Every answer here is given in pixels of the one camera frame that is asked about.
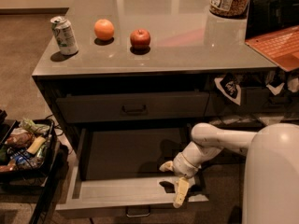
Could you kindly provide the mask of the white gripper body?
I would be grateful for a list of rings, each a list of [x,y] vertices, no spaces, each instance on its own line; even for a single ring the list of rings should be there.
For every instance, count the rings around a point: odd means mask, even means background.
[[[198,154],[191,152],[179,152],[173,159],[174,174],[190,179],[196,175],[201,167]]]

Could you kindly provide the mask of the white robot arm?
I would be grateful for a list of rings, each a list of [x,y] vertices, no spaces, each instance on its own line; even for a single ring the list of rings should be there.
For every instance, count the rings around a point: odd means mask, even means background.
[[[247,151],[242,224],[299,224],[299,126],[277,123],[258,132],[223,130],[198,123],[192,141],[160,170],[178,177],[174,206],[182,206],[189,180],[227,148]]]

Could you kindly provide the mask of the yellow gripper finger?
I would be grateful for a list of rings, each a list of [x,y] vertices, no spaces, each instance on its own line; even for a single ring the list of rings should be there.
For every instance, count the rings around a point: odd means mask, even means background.
[[[161,172],[172,172],[173,171],[173,162],[172,161],[166,161],[165,163],[163,163],[160,167],[159,170]]]
[[[173,202],[175,208],[180,208],[183,205],[189,187],[189,180],[185,177],[180,177],[178,181],[175,182],[175,198]]]

